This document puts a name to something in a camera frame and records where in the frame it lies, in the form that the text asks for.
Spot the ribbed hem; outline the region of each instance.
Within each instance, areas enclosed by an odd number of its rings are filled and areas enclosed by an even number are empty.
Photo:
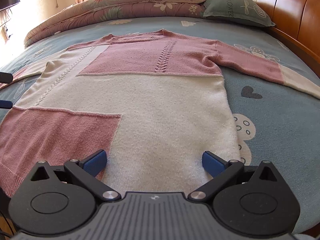
[[[0,162],[0,187],[8,197],[13,196],[22,181],[22,178]]]

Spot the pink and white sweater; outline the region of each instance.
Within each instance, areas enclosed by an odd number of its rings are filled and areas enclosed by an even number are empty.
[[[11,196],[34,163],[103,148],[103,182],[125,191],[190,193],[210,180],[201,155],[240,154],[218,65],[320,98],[320,87],[221,41],[160,30],[108,35],[20,71],[42,73],[0,126],[0,187]]]

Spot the green pillow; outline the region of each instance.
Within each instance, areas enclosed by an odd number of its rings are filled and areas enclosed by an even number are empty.
[[[275,26],[268,14],[252,0],[206,0],[203,16],[258,27]]]

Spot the bed frame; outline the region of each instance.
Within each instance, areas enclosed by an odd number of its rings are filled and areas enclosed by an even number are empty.
[[[266,29],[320,77],[320,0],[253,0],[276,24]]]

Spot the bed sheet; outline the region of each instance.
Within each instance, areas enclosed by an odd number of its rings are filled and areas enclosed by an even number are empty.
[[[248,53],[276,61],[320,86],[320,79],[281,42],[258,28],[185,17],[154,17],[107,21],[65,31],[29,46],[3,72],[24,66],[68,46],[96,40],[110,33],[124,35],[166,29],[189,36],[217,39]],[[228,102],[238,130],[246,165],[271,160],[301,206],[295,233],[320,222],[319,129],[320,100],[292,88],[221,67]],[[4,88],[0,99],[14,103],[38,76]],[[7,110],[0,110],[2,120]]]

